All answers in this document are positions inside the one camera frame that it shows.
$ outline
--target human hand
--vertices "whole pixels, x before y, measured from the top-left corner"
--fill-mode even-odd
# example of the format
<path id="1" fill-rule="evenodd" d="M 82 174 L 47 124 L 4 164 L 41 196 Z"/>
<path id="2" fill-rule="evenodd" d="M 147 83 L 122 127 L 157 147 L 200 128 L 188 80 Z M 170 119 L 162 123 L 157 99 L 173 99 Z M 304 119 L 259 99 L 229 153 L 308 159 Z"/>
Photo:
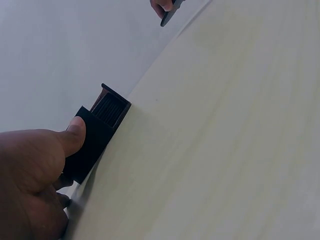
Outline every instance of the human hand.
<path id="1" fill-rule="evenodd" d="M 164 17 L 165 12 L 171 11 L 174 7 L 172 0 L 150 0 L 150 4 L 161 19 Z"/>
<path id="2" fill-rule="evenodd" d="M 0 133 L 0 239 L 56 240 L 68 218 L 65 158 L 85 141 L 86 125 L 75 117 L 66 131 L 44 129 Z"/>

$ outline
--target finger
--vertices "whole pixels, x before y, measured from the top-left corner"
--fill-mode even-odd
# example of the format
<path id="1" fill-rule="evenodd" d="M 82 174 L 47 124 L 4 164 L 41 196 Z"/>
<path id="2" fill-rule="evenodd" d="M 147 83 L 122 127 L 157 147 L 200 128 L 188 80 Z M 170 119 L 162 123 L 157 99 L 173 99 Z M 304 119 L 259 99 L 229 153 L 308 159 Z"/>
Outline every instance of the finger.
<path id="1" fill-rule="evenodd" d="M 80 150 L 86 138 L 86 124 L 79 116 L 74 117 L 66 131 L 57 132 L 65 157 L 69 157 Z"/>
<path id="2" fill-rule="evenodd" d="M 163 18 L 165 16 L 165 10 L 157 4 L 154 0 L 150 1 L 151 7 L 156 12 L 156 14 L 159 16 L 159 18 Z"/>
<path id="3" fill-rule="evenodd" d="M 155 0 L 155 3 L 160 5 L 166 12 L 171 11 L 174 7 L 172 0 Z"/>
<path id="4" fill-rule="evenodd" d="M 65 187 L 70 187 L 74 184 L 74 181 L 64 174 L 61 174 L 57 181 L 55 181 L 52 185 L 55 190 L 59 190 Z"/>
<path id="5" fill-rule="evenodd" d="M 58 200 L 63 209 L 70 205 L 70 198 L 67 195 L 61 194 L 59 192 L 57 192 L 56 194 L 58 195 Z"/>

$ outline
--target black tool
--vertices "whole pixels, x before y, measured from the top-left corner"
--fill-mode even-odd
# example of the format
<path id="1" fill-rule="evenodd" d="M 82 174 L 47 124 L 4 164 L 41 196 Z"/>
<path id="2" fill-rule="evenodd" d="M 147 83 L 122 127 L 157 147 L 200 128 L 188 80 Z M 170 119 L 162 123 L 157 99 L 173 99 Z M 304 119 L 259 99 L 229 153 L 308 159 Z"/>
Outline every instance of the black tool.
<path id="1" fill-rule="evenodd" d="M 82 148 L 65 159 L 63 174 L 81 184 L 127 114 L 131 103 L 102 84 L 102 92 L 91 110 L 83 106 L 77 112 L 85 122 Z"/>
<path id="2" fill-rule="evenodd" d="M 173 9 L 171 11 L 167 11 L 165 14 L 164 14 L 164 17 L 162 18 L 162 21 L 160 23 L 160 26 L 161 27 L 164 27 L 168 22 L 169 20 L 172 18 L 172 16 L 176 13 L 176 11 L 180 8 L 182 2 L 184 0 L 172 0 L 172 3 L 173 3 Z"/>

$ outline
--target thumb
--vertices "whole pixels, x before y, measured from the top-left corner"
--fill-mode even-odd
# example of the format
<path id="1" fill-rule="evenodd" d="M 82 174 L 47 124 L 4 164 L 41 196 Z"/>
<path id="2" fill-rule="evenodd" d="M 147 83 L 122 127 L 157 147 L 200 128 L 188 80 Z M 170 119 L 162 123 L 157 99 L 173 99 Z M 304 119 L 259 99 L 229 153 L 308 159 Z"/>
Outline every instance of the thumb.
<path id="1" fill-rule="evenodd" d="M 166 12 L 171 11 L 174 6 L 172 0 L 156 0 L 156 3 L 159 4 Z"/>
<path id="2" fill-rule="evenodd" d="M 85 121 L 81 117 L 75 116 L 69 123 L 67 130 L 57 132 L 56 134 L 63 147 L 65 157 L 69 157 L 78 152 L 85 142 Z"/>

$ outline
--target light wood panel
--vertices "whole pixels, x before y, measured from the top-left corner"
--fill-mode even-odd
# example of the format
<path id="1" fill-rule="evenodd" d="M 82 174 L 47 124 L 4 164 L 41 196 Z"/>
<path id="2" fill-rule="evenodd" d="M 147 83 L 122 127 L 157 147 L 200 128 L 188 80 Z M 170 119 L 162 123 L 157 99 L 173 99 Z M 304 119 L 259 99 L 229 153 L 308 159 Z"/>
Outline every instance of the light wood panel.
<path id="1" fill-rule="evenodd" d="M 319 239 L 319 10 L 210 3 L 131 93 L 66 239 Z"/>

